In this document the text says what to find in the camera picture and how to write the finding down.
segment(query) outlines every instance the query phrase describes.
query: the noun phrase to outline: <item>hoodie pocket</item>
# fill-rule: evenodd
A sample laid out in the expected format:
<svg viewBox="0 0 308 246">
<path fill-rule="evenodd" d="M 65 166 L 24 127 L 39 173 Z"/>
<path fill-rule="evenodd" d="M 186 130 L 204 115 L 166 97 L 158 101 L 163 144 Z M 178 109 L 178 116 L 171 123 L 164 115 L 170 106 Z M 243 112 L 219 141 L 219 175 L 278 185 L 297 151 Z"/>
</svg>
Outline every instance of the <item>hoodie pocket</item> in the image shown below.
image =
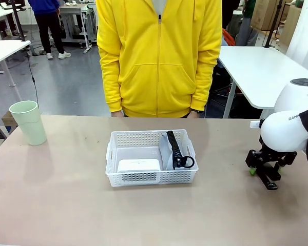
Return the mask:
<svg viewBox="0 0 308 246">
<path fill-rule="evenodd" d="M 195 87 L 195 82 L 181 65 L 160 64 L 159 113 L 173 113 L 189 108 Z"/>
<path fill-rule="evenodd" d="M 143 114 L 156 114 L 157 65 L 135 65 L 121 81 L 122 106 Z"/>
</svg>

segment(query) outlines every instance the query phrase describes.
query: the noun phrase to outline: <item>wristwatch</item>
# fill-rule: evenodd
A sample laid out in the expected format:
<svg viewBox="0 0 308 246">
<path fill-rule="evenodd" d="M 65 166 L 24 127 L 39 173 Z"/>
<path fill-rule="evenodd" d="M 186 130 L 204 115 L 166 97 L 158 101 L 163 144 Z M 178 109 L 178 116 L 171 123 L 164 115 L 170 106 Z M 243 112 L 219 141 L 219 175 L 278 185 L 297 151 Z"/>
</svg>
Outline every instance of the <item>wristwatch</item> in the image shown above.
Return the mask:
<svg viewBox="0 0 308 246">
<path fill-rule="evenodd" d="M 191 111 L 197 112 L 198 114 L 202 114 L 204 111 L 196 110 L 196 109 L 190 109 Z"/>
</svg>

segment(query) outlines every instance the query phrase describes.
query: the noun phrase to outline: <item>gray pants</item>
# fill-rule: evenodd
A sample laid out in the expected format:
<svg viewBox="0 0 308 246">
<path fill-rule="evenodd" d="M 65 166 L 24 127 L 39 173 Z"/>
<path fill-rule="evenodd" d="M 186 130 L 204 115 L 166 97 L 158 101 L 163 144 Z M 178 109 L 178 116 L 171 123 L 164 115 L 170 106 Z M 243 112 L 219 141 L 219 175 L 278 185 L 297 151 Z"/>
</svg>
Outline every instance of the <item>gray pants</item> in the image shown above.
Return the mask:
<svg viewBox="0 0 308 246">
<path fill-rule="evenodd" d="M 251 18 L 243 18 L 236 46 L 254 46 L 256 44 L 258 32 L 252 29 L 250 25 Z"/>
</svg>

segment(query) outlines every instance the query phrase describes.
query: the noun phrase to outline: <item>person in yellow hoodie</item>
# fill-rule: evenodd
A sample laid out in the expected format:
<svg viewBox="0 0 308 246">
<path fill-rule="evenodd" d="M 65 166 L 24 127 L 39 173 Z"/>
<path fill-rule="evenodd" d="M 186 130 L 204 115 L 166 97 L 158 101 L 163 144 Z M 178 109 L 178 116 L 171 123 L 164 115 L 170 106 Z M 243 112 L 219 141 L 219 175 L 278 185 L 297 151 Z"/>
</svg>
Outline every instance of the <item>person in yellow hoodie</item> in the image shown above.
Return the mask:
<svg viewBox="0 0 308 246">
<path fill-rule="evenodd" d="M 199 117 L 220 53 L 221 5 L 97 0 L 100 63 L 112 116 Z"/>
</svg>

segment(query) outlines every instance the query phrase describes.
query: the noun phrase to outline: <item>yellow sleeve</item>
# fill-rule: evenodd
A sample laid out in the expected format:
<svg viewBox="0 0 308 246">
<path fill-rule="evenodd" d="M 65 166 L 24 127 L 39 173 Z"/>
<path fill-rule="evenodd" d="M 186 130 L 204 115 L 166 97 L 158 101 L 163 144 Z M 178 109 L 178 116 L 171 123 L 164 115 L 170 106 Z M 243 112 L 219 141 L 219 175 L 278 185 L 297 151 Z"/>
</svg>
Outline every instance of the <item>yellow sleeve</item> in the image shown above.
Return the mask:
<svg viewBox="0 0 308 246">
<path fill-rule="evenodd" d="M 117 32 L 111 0 L 96 0 L 99 25 L 97 45 L 103 73 L 105 99 L 110 112 L 121 110 L 120 85 L 120 48 L 121 42 Z"/>
<path fill-rule="evenodd" d="M 222 42 L 222 1 L 207 0 L 199 39 L 196 70 L 196 89 L 190 107 L 204 110 L 212 84 L 212 74 L 220 53 Z"/>
</svg>

